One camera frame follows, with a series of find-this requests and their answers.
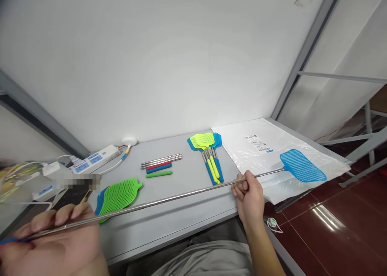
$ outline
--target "green handle grip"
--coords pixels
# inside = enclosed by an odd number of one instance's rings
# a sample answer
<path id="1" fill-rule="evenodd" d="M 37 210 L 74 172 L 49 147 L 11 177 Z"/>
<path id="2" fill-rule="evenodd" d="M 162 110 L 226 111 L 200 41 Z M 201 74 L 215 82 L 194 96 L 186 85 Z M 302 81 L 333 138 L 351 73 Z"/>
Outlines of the green handle grip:
<path id="1" fill-rule="evenodd" d="M 216 178 L 214 169 L 212 168 L 211 161 L 210 161 L 209 159 L 207 159 L 207 163 L 208 163 L 208 167 L 210 168 L 212 178 L 214 179 L 214 181 L 216 182 L 216 184 L 219 184 L 220 181 Z"/>
<path id="2" fill-rule="evenodd" d="M 211 160 L 212 168 L 214 169 L 214 172 L 215 172 L 215 176 L 216 178 L 219 178 L 220 175 L 219 175 L 218 168 L 216 168 L 215 160 L 212 156 L 210 156 L 210 160 Z"/>
<path id="3" fill-rule="evenodd" d="M 147 174 L 145 177 L 146 178 L 150 178 L 150 177 L 156 177 L 156 176 L 163 176 L 163 175 L 170 175 L 172 174 L 172 171 L 169 170 L 169 171 L 163 171 L 163 172 L 154 172 L 154 173 L 150 173 L 150 174 Z"/>

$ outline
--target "white wall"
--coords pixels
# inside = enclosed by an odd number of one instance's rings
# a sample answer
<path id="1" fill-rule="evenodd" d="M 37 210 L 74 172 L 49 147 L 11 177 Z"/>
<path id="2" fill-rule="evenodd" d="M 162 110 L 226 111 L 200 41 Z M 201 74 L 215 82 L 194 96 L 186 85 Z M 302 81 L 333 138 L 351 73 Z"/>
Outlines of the white wall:
<path id="1" fill-rule="evenodd" d="M 270 117 L 322 0 L 4 0 L 0 68 L 90 150 Z"/>
<path id="2" fill-rule="evenodd" d="M 305 71 L 387 77 L 387 0 L 340 0 Z M 279 121 L 311 139 L 329 140 L 381 84 L 303 76 Z"/>
<path id="3" fill-rule="evenodd" d="M 3 106 L 0 106 L 0 160 L 55 159 L 64 152 Z"/>

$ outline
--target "red handle grip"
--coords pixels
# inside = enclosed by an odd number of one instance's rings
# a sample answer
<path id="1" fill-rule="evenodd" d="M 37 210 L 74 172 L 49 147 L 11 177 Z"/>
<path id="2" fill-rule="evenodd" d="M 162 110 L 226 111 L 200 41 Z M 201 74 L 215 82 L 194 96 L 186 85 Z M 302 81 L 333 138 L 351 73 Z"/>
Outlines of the red handle grip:
<path id="1" fill-rule="evenodd" d="M 164 166 L 164 165 L 167 165 L 167 164 L 172 164 L 172 161 L 167 161 L 167 162 L 164 162 L 164 163 L 160 163 L 160 164 L 149 166 L 149 167 L 146 168 L 146 170 L 150 170 L 150 169 L 153 169 L 153 168 L 156 168 L 156 167 L 159 167 L 159 166 Z"/>

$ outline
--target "blue handle grip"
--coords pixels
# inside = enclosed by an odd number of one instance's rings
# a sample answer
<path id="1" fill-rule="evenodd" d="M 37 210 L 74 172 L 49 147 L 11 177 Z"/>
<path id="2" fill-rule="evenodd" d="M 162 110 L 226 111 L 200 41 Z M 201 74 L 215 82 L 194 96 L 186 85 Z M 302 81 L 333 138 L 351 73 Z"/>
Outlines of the blue handle grip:
<path id="1" fill-rule="evenodd" d="M 210 167 L 208 166 L 207 162 L 206 162 L 206 168 L 207 168 L 207 171 L 208 171 L 208 175 L 210 175 L 210 179 L 211 179 L 212 185 L 216 185 L 216 182 L 212 178 L 211 170 L 210 170 Z"/>
<path id="2" fill-rule="evenodd" d="M 159 166 L 159 167 L 147 170 L 146 173 L 150 174 L 152 172 L 156 172 L 156 171 L 163 170 L 163 169 L 170 168 L 170 167 L 172 167 L 172 164 L 167 164 L 167 165 L 163 165 L 163 166 Z"/>
<path id="3" fill-rule="evenodd" d="M 23 240 L 23 239 L 18 239 L 15 237 L 10 237 L 10 238 L 6 238 L 4 240 L 1 240 L 0 245 L 6 244 L 6 243 L 11 243 L 11 242 L 27 242 L 27 241 Z"/>
<path id="4" fill-rule="evenodd" d="M 219 181 L 221 183 L 223 183 L 224 180 L 223 180 L 223 174 L 222 174 L 221 164 L 219 162 L 219 159 L 214 157 L 214 161 L 215 161 L 216 168 L 218 169 L 218 172 L 219 172 L 219 178 L 218 179 L 219 179 Z"/>

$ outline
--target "hand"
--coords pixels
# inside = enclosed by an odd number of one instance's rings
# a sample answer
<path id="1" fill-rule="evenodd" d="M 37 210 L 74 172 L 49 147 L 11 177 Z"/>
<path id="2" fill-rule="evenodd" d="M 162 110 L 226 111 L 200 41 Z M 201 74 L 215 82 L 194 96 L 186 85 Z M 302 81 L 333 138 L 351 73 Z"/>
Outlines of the hand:
<path id="1" fill-rule="evenodd" d="M 237 180 L 242 178 L 241 174 L 237 175 Z M 262 186 L 250 170 L 245 172 L 245 178 L 246 181 L 233 184 L 231 191 L 236 197 L 238 214 L 246 229 L 263 224 L 265 201 Z"/>
<path id="2" fill-rule="evenodd" d="M 68 220 L 92 218 L 88 203 L 69 204 L 59 211 L 49 210 L 32 219 L 16 233 L 24 238 L 33 233 L 61 226 Z M 0 246 L 2 275 L 70 275 L 84 272 L 87 265 L 102 256 L 98 222 L 51 234 L 30 243 L 7 243 Z"/>

